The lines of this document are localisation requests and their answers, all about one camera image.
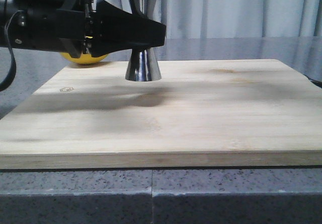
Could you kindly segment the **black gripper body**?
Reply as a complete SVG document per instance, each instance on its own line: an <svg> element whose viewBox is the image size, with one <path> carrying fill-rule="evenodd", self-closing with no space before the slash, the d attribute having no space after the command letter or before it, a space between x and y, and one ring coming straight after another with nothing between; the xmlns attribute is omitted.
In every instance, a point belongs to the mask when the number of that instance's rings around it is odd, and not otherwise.
<svg viewBox="0 0 322 224"><path fill-rule="evenodd" d="M94 0L1 0L1 47L68 53L93 47Z"/></svg>

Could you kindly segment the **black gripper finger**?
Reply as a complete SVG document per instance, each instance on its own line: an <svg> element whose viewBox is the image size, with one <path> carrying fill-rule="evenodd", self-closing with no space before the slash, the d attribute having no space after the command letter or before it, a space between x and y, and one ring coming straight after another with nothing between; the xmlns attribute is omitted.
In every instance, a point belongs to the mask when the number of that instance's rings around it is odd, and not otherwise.
<svg viewBox="0 0 322 224"><path fill-rule="evenodd" d="M97 0L93 14L92 56L126 49L144 50L163 46L166 26Z"/></svg>

